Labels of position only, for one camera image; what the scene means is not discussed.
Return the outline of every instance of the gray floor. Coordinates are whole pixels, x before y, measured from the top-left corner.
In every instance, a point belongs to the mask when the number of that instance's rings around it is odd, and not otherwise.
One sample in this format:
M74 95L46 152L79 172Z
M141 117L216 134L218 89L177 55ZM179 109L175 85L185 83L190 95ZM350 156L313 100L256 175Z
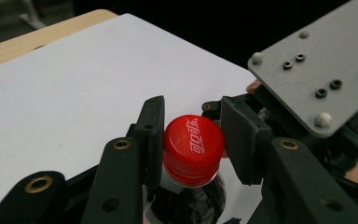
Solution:
M71 0L37 0L40 20L46 25L65 21L74 16ZM27 13L21 0L0 0L0 42L34 31L19 16Z

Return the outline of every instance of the wooden table edge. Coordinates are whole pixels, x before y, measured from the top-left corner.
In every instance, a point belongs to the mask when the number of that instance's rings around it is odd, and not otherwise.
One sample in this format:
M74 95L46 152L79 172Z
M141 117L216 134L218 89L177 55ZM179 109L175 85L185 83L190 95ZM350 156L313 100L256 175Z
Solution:
M29 34L4 41L0 43L0 64L114 17L117 17L117 14L105 9L97 9L67 21L58 22Z

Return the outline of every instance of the bottle neck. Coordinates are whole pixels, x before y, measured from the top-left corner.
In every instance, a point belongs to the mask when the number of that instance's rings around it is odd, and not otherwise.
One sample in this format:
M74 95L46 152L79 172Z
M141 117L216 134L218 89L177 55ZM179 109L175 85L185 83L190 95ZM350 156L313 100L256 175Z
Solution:
M170 190L172 192L179 193L182 189L197 189L197 188L201 188L201 187L211 183L211 181L214 180L214 178L216 176L217 176L217 172L216 172L216 174L213 175L211 180L209 180L206 183L203 183L203 184L197 185L197 186L188 186L188 185L184 185L184 184L180 183L179 181L176 181L173 177L171 177L169 175L169 173L167 173L167 170L165 169L165 165L163 165L162 166L162 174L161 174L160 186L162 188Z

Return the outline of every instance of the bolt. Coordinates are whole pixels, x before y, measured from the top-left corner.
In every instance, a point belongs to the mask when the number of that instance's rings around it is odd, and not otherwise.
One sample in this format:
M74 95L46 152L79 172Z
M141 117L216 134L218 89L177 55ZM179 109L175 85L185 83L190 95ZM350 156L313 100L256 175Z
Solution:
M327 128L331 124L331 116L327 113L320 113L315 118L315 126L319 128Z
M284 62L283 63L283 69L284 70L289 70L289 69L292 68L292 66L293 66L293 64L291 62Z
M336 79L332 82L330 82L330 89L331 90L338 90L342 86L342 81L339 79Z
M322 99L322 98L326 97L326 95L327 95L326 89L319 89L315 92L315 96L318 99Z
M305 60L305 54L299 53L296 56L296 62L301 63Z
M308 36L310 36L310 33L308 31L302 31L299 36L301 39L305 39L308 38Z
M263 62L263 58L262 58L262 55L261 53L259 52L256 52L252 55L252 62L253 64L260 64Z

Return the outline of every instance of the coca-cola logo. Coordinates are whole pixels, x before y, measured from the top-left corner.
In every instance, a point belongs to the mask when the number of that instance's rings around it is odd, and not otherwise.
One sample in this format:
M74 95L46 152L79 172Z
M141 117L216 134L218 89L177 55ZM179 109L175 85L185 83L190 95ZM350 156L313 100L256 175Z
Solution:
M205 152L205 148L202 144L202 136L200 134L200 127L197 123L198 119L194 118L192 120L186 119L186 127L188 133L190 133L190 149L193 152L202 154Z

